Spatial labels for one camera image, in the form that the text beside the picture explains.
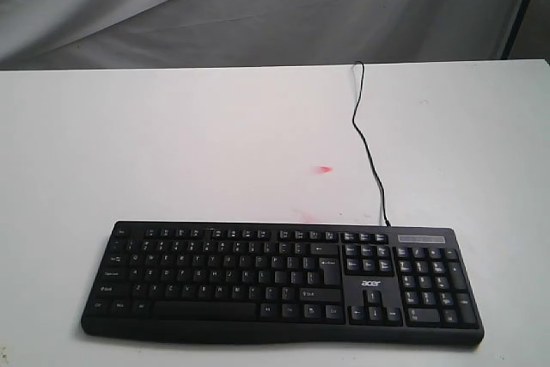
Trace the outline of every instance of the black cable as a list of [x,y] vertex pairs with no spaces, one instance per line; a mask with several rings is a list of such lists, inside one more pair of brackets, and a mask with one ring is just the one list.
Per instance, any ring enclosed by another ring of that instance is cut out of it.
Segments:
[[380,202],[382,203],[382,215],[384,216],[384,222],[386,223],[386,226],[391,227],[392,224],[389,223],[388,216],[386,215],[386,195],[384,193],[384,185],[382,184],[382,181],[380,180],[380,177],[378,176],[378,173],[376,172],[375,163],[372,161],[372,155],[370,154],[369,145],[367,144],[367,140],[364,138],[363,133],[358,127],[358,124],[355,123],[355,115],[358,112],[359,109],[359,103],[361,102],[361,94],[363,93],[363,80],[364,80],[364,63],[360,60],[356,60],[355,64],[361,64],[361,85],[359,86],[359,96],[357,97],[357,103],[355,104],[355,109],[353,109],[353,116],[351,117],[351,123],[353,124],[353,127],[359,134],[359,137],[363,141],[364,148],[367,151],[367,157],[369,158],[369,164],[370,164],[370,170],[372,171],[372,174],[375,177],[376,184],[378,185],[378,189],[380,190]]

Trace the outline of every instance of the gray cloth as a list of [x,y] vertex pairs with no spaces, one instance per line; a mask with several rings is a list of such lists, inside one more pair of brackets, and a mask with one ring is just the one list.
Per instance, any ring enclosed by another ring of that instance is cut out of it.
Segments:
[[0,66],[161,68],[497,58],[519,1],[0,0]]

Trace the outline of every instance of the white backdrop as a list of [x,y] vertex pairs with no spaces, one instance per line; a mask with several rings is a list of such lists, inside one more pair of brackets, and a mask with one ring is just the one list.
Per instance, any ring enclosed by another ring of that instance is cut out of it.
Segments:
[[498,58],[520,0],[0,0],[0,67]]

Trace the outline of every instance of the white tabletop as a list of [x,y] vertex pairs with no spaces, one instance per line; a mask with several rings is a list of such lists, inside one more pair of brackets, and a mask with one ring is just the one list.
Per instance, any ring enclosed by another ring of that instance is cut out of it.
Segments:
[[390,220],[455,229],[486,330],[477,349],[165,345],[80,329],[117,220],[378,224],[350,122],[359,71],[0,73],[0,365],[550,364],[544,61],[366,67],[358,123]]

